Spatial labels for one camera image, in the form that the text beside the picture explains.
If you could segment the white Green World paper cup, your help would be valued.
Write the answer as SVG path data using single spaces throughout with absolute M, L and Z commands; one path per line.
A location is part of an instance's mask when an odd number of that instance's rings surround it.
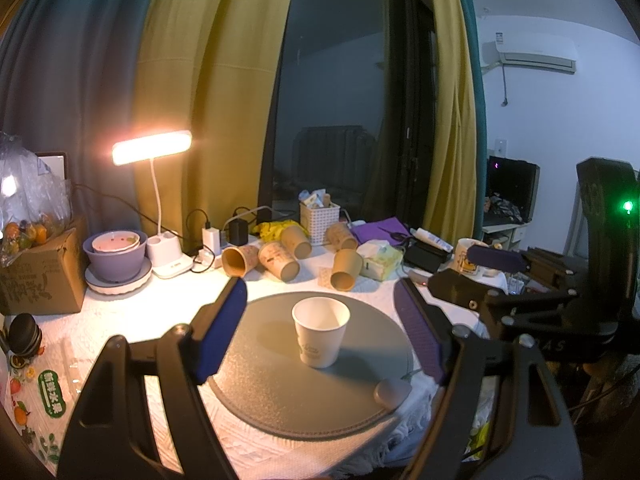
M 299 359 L 312 368 L 332 366 L 341 351 L 350 321 L 349 308 L 331 297 L 309 297 L 292 307 Z

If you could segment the brown paper cup front right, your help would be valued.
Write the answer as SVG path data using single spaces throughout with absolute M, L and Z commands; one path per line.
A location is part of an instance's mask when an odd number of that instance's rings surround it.
M 362 257 L 356 249 L 344 248 L 334 257 L 330 283 L 339 292 L 349 292 L 356 284 L 362 269 Z

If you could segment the brown paper cup rear right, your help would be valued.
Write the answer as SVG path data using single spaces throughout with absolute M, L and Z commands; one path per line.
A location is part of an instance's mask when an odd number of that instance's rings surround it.
M 332 248 L 339 252 L 342 249 L 356 249 L 359 245 L 346 222 L 335 222 L 326 229 L 326 239 Z

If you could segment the brown paper cup rear middle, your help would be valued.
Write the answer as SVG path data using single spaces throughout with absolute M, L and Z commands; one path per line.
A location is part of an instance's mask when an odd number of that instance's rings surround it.
M 287 226 L 281 233 L 280 241 L 295 259 L 306 259 L 311 254 L 310 241 L 298 224 Z

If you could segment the brown paper cup, open left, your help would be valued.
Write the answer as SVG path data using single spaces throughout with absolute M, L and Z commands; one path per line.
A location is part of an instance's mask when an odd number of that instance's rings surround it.
M 244 278 L 258 265 L 259 249 L 254 245 L 230 246 L 224 248 L 221 263 L 224 273 L 230 278 Z

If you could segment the printed brown paper cup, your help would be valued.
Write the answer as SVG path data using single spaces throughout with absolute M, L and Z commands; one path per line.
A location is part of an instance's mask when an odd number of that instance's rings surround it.
M 280 242 L 263 244 L 258 259 L 267 271 L 282 282 L 293 281 L 299 274 L 299 263 Z

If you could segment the white cartoon mug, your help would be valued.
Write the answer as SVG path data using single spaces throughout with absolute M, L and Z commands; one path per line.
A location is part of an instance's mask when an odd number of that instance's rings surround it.
M 469 260 L 468 252 L 473 246 L 487 247 L 487 244 L 475 238 L 460 238 L 454 248 L 454 270 L 461 274 L 476 275 L 480 272 L 480 266 Z

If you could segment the dark monitor screen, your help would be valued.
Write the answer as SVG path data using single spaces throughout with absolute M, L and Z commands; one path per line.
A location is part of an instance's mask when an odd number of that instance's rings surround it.
M 539 166 L 532 162 L 490 156 L 487 162 L 484 225 L 531 222 L 539 175 Z

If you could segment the yellow curtain right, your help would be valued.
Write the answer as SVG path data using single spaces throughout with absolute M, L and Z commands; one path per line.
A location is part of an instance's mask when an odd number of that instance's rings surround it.
M 468 35 L 460 0 L 433 0 L 435 140 L 423 225 L 456 242 L 474 231 L 476 116 Z

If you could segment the yellow curtain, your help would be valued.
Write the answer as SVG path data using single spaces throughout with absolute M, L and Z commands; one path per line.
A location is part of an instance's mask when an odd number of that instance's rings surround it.
M 460 0 L 433 0 L 435 140 L 423 225 L 456 242 L 474 231 L 476 116 L 468 35 Z
M 258 202 L 262 156 L 291 0 L 151 0 L 134 78 L 134 134 L 189 130 L 189 151 L 159 158 L 163 225 L 200 246 Z M 150 166 L 134 170 L 141 210 L 156 208 Z

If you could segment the green label plastic package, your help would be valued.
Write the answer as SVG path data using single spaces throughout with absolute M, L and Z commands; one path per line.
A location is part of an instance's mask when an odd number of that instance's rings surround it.
M 1 357 L 1 406 L 29 451 L 55 474 L 84 380 L 67 338 L 44 338 L 31 358 Z

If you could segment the white tube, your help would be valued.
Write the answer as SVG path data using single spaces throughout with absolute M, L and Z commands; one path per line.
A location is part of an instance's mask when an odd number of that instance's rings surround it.
M 410 234 L 416 240 L 420 240 L 420 242 L 436 247 L 440 250 L 443 250 L 444 252 L 452 252 L 454 250 L 454 246 L 445 242 L 440 237 L 431 233 L 430 231 L 424 230 L 422 228 L 411 229 Z

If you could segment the black box on table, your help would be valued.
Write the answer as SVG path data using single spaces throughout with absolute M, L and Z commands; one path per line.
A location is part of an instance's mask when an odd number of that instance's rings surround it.
M 415 240 L 406 248 L 404 263 L 428 273 L 436 273 L 450 256 L 451 252 Z

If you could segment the small beige oval tag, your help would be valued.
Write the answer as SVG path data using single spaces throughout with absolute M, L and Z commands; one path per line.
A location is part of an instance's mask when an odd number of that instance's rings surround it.
M 412 387 L 408 379 L 386 378 L 375 386 L 373 397 L 381 408 L 393 412 L 405 402 L 411 390 Z

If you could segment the purple cloth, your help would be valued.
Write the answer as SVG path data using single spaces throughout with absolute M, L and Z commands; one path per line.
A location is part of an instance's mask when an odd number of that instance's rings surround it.
M 386 240 L 392 246 L 400 246 L 410 237 L 407 228 L 396 217 L 373 222 L 354 222 L 350 230 L 360 244 Z

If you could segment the tissue pack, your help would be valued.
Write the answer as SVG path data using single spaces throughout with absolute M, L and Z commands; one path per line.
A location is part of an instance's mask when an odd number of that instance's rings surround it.
M 378 282 L 387 280 L 401 263 L 402 252 L 387 240 L 369 240 L 356 252 L 362 258 L 360 274 Z

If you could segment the black round case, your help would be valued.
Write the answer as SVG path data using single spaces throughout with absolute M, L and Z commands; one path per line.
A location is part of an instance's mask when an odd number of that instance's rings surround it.
M 22 359 L 34 358 L 42 344 L 43 333 L 35 318 L 29 313 L 20 313 L 2 325 L 6 353 Z

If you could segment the cardboard box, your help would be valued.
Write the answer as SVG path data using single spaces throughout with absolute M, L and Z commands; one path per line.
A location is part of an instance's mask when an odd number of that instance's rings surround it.
M 88 257 L 85 217 L 46 244 L 23 252 L 1 269 L 1 313 L 16 315 L 73 314 L 81 311 L 86 292 Z

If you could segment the purple bowl with lid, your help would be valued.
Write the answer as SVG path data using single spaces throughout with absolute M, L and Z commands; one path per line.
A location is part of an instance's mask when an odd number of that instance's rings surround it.
M 123 283 L 142 269 L 147 241 L 141 231 L 110 231 L 88 237 L 82 249 L 95 276 L 102 281 Z

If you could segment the white desk lamp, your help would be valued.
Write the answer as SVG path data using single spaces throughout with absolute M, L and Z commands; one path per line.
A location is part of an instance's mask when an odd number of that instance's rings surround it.
M 156 201 L 156 233 L 146 241 L 146 256 L 152 272 L 161 280 L 170 280 L 192 269 L 193 261 L 180 245 L 178 235 L 162 227 L 163 205 L 160 197 L 155 170 L 155 161 L 186 152 L 192 144 L 189 130 L 161 131 L 147 136 L 116 142 L 112 147 L 112 161 L 115 166 L 125 166 L 147 160 Z

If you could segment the white woven basket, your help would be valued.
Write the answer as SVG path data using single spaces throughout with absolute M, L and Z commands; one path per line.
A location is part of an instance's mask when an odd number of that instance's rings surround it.
M 341 206 L 331 204 L 329 207 L 309 208 L 299 205 L 300 224 L 308 233 L 312 246 L 326 244 L 326 230 L 340 220 Z

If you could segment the white power strip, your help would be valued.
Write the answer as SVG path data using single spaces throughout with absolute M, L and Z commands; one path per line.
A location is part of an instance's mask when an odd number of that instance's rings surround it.
M 221 267 L 221 255 L 216 256 L 208 247 L 201 247 L 193 258 L 192 271 L 195 273 L 204 273 Z

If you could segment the white air conditioner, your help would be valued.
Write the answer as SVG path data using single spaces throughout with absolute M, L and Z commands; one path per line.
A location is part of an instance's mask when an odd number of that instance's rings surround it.
M 572 40 L 541 32 L 496 32 L 495 45 L 503 65 L 574 74 L 577 51 Z

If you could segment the white power adapter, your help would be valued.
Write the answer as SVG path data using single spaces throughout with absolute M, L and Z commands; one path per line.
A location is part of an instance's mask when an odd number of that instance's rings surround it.
M 203 247 L 215 257 L 221 255 L 220 231 L 212 226 L 202 229 Z

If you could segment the yellow crumpled cloth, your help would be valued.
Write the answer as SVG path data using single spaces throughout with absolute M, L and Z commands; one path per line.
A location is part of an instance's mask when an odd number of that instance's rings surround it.
M 259 238 L 263 243 L 269 243 L 280 240 L 282 232 L 290 226 L 299 226 L 299 223 L 290 219 L 262 222 L 253 226 L 250 229 L 250 234 Z

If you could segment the black power adapter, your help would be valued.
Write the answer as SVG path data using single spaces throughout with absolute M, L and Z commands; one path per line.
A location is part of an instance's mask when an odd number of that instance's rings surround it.
M 228 242 L 233 246 L 244 246 L 248 243 L 248 222 L 236 218 L 228 224 Z

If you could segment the clear plastic fruit bag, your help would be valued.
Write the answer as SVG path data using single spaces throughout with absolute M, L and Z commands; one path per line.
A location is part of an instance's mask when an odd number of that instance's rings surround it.
M 62 234 L 72 221 L 70 187 L 19 136 L 1 133 L 1 266 Z

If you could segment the yellow curtain left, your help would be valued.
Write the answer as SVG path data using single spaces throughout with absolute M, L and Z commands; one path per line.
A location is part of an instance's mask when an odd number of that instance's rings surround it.
M 159 158 L 163 225 L 200 246 L 258 202 L 262 156 L 291 0 L 151 0 L 134 78 L 134 134 L 189 130 L 189 151 Z M 141 210 L 156 208 L 150 166 L 134 170 Z

